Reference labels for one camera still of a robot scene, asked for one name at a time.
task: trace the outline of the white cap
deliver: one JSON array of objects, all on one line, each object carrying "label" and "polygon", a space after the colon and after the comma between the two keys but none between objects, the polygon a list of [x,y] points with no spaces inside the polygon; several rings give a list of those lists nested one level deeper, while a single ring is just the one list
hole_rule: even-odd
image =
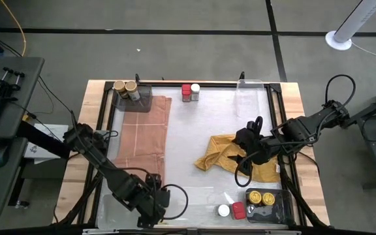
[{"label": "white cap", "polygon": [[226,217],[230,213],[230,208],[227,205],[220,205],[219,206],[219,215]]},{"label": "white cap", "polygon": [[198,84],[191,85],[191,91],[200,92],[200,85]]}]

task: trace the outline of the white cable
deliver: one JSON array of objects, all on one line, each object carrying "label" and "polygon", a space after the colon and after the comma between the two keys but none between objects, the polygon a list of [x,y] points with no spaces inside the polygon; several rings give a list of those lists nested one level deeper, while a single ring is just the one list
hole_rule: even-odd
[{"label": "white cable", "polygon": [[361,49],[361,50],[363,50],[364,52],[367,52],[367,53],[369,53],[369,54],[371,54],[371,55],[374,55],[374,56],[376,56],[376,54],[375,53],[373,53],[373,52],[370,52],[369,50],[365,50],[365,49],[363,49],[362,47],[360,47],[360,46],[358,46],[358,45],[356,45],[355,43],[353,43],[352,42],[352,44],[355,46],[355,47],[357,47],[357,48],[359,48],[359,49]]}]

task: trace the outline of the gray floor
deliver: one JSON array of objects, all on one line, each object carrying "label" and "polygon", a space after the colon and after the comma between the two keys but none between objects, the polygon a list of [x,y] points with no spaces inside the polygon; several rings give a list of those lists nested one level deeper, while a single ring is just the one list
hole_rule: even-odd
[{"label": "gray floor", "polygon": [[[218,1],[7,1],[24,27],[77,29],[224,29],[269,30],[264,0]],[[357,0],[273,0],[279,31],[336,29]],[[0,5],[0,27],[15,27]],[[361,31],[376,32],[376,13]],[[17,33],[0,33],[17,50]],[[280,37],[289,82],[298,82],[305,112],[312,114],[324,102],[327,80],[340,73],[355,78],[357,92],[348,110],[355,113],[376,95],[376,57],[357,48],[338,52],[323,37]],[[359,46],[376,52],[376,38],[355,38]],[[46,59],[42,76],[53,92],[79,113],[88,79],[236,80],[241,71],[249,78],[279,81],[271,36],[211,35],[62,35],[27,34],[27,56]],[[346,80],[332,84],[330,97],[343,101],[351,89]],[[46,95],[36,89],[32,111],[49,110]],[[55,104],[45,123],[69,124],[67,112]],[[330,222],[342,229],[376,232],[376,190],[361,184],[376,180],[369,157],[355,127],[325,130],[315,144]],[[6,210],[0,228],[51,222],[51,209],[59,192],[53,181],[46,190],[32,184],[33,205],[27,212]],[[13,219],[21,213],[21,219]]]}]

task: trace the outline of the red cap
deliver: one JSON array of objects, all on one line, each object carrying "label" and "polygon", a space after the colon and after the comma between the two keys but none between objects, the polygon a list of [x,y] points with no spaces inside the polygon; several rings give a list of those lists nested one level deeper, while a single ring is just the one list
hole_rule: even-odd
[{"label": "red cap", "polygon": [[182,90],[183,91],[190,91],[191,85],[190,84],[182,84]]},{"label": "red cap", "polygon": [[235,219],[245,219],[246,218],[246,209],[243,202],[235,202],[232,204],[233,217]]}]

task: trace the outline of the gold lid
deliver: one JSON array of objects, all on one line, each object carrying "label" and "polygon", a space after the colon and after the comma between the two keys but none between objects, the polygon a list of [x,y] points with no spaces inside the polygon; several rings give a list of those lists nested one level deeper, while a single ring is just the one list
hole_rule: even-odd
[{"label": "gold lid", "polygon": [[275,197],[271,193],[264,193],[262,202],[267,206],[272,206],[275,203]]},{"label": "gold lid", "polygon": [[260,192],[258,191],[251,191],[249,193],[249,201],[251,201],[253,204],[258,204],[262,200],[262,195],[260,195]]},{"label": "gold lid", "polygon": [[132,91],[134,91],[134,90],[137,89],[137,83],[134,82],[134,81],[127,82],[127,83],[125,84],[125,89],[126,89],[127,91],[132,92]]},{"label": "gold lid", "polygon": [[117,81],[114,82],[113,88],[117,91],[123,91],[125,89],[125,83],[124,81]]}]

